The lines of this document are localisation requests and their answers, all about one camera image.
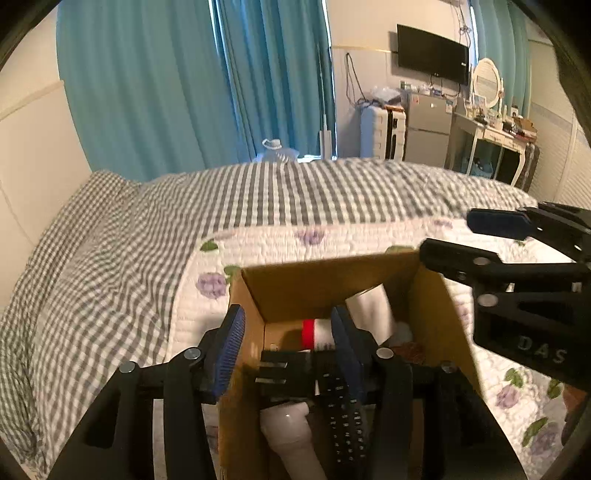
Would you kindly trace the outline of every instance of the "wall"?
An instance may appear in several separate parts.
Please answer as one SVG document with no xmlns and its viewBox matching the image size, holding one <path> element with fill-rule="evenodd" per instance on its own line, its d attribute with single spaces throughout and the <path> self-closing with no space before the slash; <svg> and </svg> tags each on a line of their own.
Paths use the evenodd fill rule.
<svg viewBox="0 0 591 480">
<path fill-rule="evenodd" d="M 337 154 L 356 157 L 359 155 L 359 112 L 346 96 L 345 54 L 351 55 L 365 94 L 374 86 L 399 87 L 401 79 L 414 84 L 429 83 L 429 75 L 399 69 L 395 54 L 379 50 L 397 49 L 395 38 L 391 41 L 389 34 L 396 32 L 397 24 L 427 30 L 454 41 L 460 40 L 460 24 L 454 7 L 441 0 L 326 0 L 326 7 L 335 81 Z M 471 27 L 467 4 L 462 8 Z M 444 80 L 443 86 L 445 93 L 457 93 L 457 83 Z M 355 93 L 359 98 L 357 85 Z"/>
<path fill-rule="evenodd" d="M 0 310 L 45 228 L 90 168 L 56 55 L 57 11 L 0 70 Z"/>
<path fill-rule="evenodd" d="M 0 70 L 0 119 L 39 90 L 60 80 L 56 50 L 57 8 L 19 43 Z"/>
</svg>

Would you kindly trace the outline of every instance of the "vanity table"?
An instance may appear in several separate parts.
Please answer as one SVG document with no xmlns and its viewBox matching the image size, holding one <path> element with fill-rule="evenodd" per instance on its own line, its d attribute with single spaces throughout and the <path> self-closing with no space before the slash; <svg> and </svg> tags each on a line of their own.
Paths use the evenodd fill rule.
<svg viewBox="0 0 591 480">
<path fill-rule="evenodd" d="M 472 141 L 470 157 L 468 159 L 468 169 L 466 170 L 466 175 L 469 175 L 472 171 L 472 164 L 474 163 L 474 153 L 476 151 L 476 144 L 479 140 L 483 140 L 501 147 L 501 152 L 499 153 L 499 159 L 496 163 L 493 179 L 495 179 L 499 173 L 499 168 L 503 160 L 503 153 L 505 149 L 517 152 L 519 154 L 519 164 L 517 165 L 515 175 L 511 180 L 511 185 L 515 186 L 517 179 L 519 178 L 519 175 L 521 174 L 521 171 L 525 166 L 525 148 L 527 146 L 527 140 L 518 138 L 503 130 L 497 130 L 495 128 L 491 128 L 488 125 L 482 125 L 479 122 L 476 122 L 475 120 L 468 118 L 464 115 L 454 113 L 452 121 L 451 139 L 449 144 L 450 148 L 448 151 L 448 168 L 454 168 L 453 163 L 456 161 L 457 146 L 459 144 L 459 142 L 457 141 L 457 136 L 462 134 L 463 132 L 474 137 L 474 140 Z"/>
</svg>

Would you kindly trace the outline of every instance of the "mini fridge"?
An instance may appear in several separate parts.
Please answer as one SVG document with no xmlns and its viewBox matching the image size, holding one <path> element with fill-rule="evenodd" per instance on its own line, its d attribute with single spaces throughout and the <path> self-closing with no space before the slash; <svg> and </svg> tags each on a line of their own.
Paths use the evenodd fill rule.
<svg viewBox="0 0 591 480">
<path fill-rule="evenodd" d="M 404 161 L 443 168 L 452 126 L 451 100 L 410 93 L 406 108 Z"/>
</svg>

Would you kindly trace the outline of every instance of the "teal curtain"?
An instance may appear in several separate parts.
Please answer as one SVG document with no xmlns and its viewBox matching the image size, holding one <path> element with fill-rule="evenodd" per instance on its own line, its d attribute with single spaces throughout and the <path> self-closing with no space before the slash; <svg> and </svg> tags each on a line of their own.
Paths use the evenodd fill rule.
<svg viewBox="0 0 591 480">
<path fill-rule="evenodd" d="M 519 112 L 529 114 L 530 49 L 525 15 L 511 0 L 471 0 L 478 31 L 478 55 L 493 62 L 505 86 L 504 104 L 513 98 Z"/>
<path fill-rule="evenodd" d="M 212 0 L 236 123 L 251 158 L 264 138 L 320 153 L 326 113 L 335 133 L 329 36 L 321 0 Z"/>
<path fill-rule="evenodd" d="M 207 0 L 63 0 L 57 59 L 93 170 L 151 180 L 248 159 Z"/>
</svg>

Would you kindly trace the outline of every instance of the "wall-mounted tv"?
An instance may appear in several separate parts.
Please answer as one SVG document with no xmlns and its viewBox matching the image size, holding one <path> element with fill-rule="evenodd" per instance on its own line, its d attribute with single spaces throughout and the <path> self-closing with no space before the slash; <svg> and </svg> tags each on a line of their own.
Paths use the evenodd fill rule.
<svg viewBox="0 0 591 480">
<path fill-rule="evenodd" d="M 398 26 L 398 66 L 468 85 L 468 47 L 418 28 Z"/>
</svg>

